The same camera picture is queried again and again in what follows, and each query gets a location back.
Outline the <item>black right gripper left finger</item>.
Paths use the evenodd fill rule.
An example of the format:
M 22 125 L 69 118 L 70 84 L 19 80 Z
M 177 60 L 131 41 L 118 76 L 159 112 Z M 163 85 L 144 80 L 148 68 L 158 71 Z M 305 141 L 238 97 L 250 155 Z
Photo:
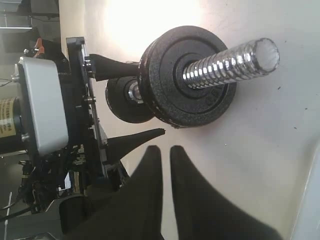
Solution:
M 161 240 L 163 173 L 161 150 L 150 145 L 118 192 L 65 240 Z

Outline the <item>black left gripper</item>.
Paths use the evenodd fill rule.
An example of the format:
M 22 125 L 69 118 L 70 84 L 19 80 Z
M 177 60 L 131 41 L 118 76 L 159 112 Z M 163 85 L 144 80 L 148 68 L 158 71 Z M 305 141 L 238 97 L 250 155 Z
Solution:
M 117 192 L 128 178 L 121 163 L 127 154 L 166 133 L 155 128 L 103 141 L 92 80 L 104 81 L 138 75 L 137 64 L 87 54 L 83 37 L 70 37 L 67 54 L 52 41 L 37 39 L 23 57 L 53 61 L 56 65 L 68 130 L 65 147 L 40 156 L 30 142 L 26 100 L 22 96 L 22 199 L 56 200 L 68 174 L 78 173 L 79 192 L 92 198 Z

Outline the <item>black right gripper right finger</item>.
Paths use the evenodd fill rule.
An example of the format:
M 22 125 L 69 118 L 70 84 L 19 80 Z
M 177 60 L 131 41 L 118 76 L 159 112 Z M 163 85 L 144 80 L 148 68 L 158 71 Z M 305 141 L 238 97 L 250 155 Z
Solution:
M 199 172 L 185 149 L 170 149 L 174 212 L 180 240 L 280 240 L 271 226 L 249 215 Z

